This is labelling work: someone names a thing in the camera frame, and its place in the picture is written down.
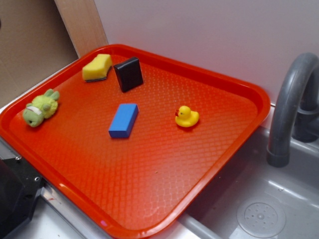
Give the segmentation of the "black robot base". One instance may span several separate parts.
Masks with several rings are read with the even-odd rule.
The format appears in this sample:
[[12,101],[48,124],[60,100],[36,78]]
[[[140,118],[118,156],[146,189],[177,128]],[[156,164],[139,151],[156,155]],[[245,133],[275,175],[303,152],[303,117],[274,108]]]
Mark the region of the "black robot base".
[[7,239],[31,222],[44,184],[23,157],[0,161],[0,237]]

